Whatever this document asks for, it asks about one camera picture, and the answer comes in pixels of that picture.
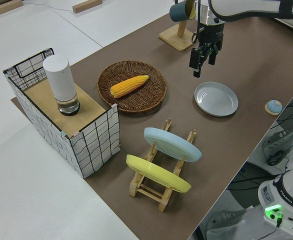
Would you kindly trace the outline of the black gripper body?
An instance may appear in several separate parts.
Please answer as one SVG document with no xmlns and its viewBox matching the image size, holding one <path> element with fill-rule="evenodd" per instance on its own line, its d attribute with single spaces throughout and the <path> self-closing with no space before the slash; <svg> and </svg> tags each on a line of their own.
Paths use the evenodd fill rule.
<svg viewBox="0 0 293 240">
<path fill-rule="evenodd" d="M 218 50 L 221 50 L 223 45 L 224 27 L 224 23 L 217 25 L 205 25 L 200 23 L 198 30 L 203 30 L 200 31 L 197 36 L 199 47 L 202 47 L 205 44 L 214 44 L 217 46 Z"/>
</svg>

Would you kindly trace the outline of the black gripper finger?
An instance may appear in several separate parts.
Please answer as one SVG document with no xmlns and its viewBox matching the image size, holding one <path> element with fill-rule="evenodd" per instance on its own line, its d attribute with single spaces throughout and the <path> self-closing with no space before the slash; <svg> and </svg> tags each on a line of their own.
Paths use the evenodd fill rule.
<svg viewBox="0 0 293 240">
<path fill-rule="evenodd" d="M 199 78 L 203 65 L 203 51 L 199 48 L 192 48 L 189 60 L 189 67 L 193 70 L 193 76 Z"/>
<path fill-rule="evenodd" d="M 217 47 L 216 44 L 212 45 L 210 48 L 209 48 L 209 55 L 208 55 L 208 63 L 210 65 L 214 65 L 215 62 L 216 62 L 216 57 L 217 57 L 217 54 L 219 53 L 219 49 Z"/>
</svg>

